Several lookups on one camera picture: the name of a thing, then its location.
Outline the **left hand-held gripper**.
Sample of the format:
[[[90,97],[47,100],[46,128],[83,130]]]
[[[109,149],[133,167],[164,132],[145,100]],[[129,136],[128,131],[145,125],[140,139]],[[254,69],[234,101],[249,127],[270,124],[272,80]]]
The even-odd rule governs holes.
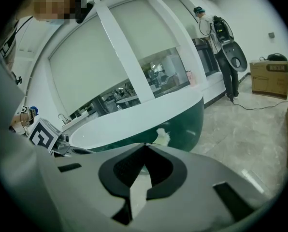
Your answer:
[[[92,151],[75,147],[70,144],[68,134],[63,134],[48,120],[39,118],[29,135],[29,140],[34,145],[47,149],[54,157],[71,157],[77,155],[92,154]]]

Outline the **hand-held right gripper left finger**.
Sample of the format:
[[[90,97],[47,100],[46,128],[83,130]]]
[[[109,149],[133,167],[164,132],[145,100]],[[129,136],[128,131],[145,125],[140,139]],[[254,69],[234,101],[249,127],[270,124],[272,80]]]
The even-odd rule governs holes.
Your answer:
[[[25,145],[25,213],[46,232],[136,232],[125,225],[129,201],[112,195],[99,179],[108,159],[141,147],[52,158],[41,146]]]

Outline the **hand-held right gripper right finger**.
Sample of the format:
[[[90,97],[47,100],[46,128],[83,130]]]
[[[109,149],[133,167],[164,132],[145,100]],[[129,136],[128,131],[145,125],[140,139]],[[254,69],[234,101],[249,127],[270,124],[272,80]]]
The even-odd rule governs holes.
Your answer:
[[[146,202],[134,219],[141,232],[244,230],[270,203],[248,180],[213,158],[166,146],[156,149],[181,160],[187,175],[171,196]]]

